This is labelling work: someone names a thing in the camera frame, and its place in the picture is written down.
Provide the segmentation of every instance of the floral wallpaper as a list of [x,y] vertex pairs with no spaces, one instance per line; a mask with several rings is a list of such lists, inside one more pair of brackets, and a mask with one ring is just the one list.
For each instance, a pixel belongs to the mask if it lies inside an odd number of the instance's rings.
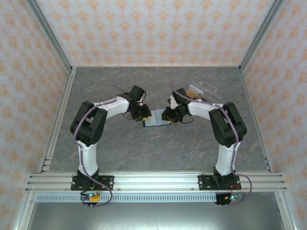
[[286,0],[244,73],[273,167],[307,226],[307,4]]
[[67,75],[25,0],[0,1],[0,229],[36,173]]
[[274,0],[38,0],[72,65],[235,65]]

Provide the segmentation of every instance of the patterned wallpaper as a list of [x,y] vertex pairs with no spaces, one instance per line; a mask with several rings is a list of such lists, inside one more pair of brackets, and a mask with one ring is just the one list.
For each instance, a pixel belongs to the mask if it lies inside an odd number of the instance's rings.
[[72,65],[238,66],[273,0],[38,0]]
[[260,130],[307,226],[307,4],[286,0],[244,73]]
[[25,0],[0,1],[0,229],[37,172],[66,78]]

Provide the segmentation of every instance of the marble pattern surface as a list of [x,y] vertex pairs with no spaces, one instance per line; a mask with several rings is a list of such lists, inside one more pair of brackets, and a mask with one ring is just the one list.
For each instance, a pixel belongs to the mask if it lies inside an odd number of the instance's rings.
[[[93,103],[112,99],[120,93],[114,84],[129,91],[138,85],[145,89],[145,102],[151,110],[168,106],[172,90],[187,88],[193,77],[214,85],[223,103],[234,102],[246,123],[248,133],[241,143],[236,169],[266,170],[266,163],[238,68],[209,67],[104,67],[77,68],[58,141],[50,166],[52,171],[76,171],[78,149],[70,125],[83,101]],[[143,128],[141,122],[116,115],[107,120],[97,145],[101,171],[180,171],[209,170],[217,162],[218,144],[211,123],[193,117],[191,124]]]

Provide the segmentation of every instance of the mounting plate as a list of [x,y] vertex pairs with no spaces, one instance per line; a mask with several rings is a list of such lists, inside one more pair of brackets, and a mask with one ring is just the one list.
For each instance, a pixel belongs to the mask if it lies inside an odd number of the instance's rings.
[[231,180],[227,182],[227,185],[218,187],[216,182],[213,180],[213,175],[199,175],[198,176],[198,185],[200,190],[231,190],[230,184],[236,185],[241,189],[241,183],[239,176],[234,176]]
[[[114,185],[114,176],[103,176],[99,175],[98,176],[98,181],[103,183],[105,186],[108,186],[109,189],[113,190],[113,185]],[[86,191],[86,190],[91,190],[91,191],[107,191],[105,187],[101,186],[96,186],[94,189],[88,188],[88,187],[82,187],[79,182],[79,177],[73,176],[72,177],[72,182],[71,182],[71,190],[72,191]]]

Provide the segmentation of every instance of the metal floor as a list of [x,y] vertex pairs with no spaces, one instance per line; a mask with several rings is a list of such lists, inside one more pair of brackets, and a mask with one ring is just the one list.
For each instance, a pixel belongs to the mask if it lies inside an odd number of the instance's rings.
[[274,193],[244,203],[36,203],[28,230],[284,230]]
[[[113,84],[129,91],[138,85],[145,89],[145,103],[151,110],[169,104],[170,84],[187,88],[197,77],[219,89],[223,103],[234,102],[246,123],[237,158],[236,170],[267,170],[260,140],[238,68],[217,67],[86,67],[76,69],[61,124],[51,171],[76,171],[78,149],[70,125],[83,101],[103,102],[121,93],[107,87]],[[218,143],[211,123],[201,117],[194,122],[143,128],[141,122],[117,115],[107,120],[97,145],[100,171],[211,171],[217,162]]]

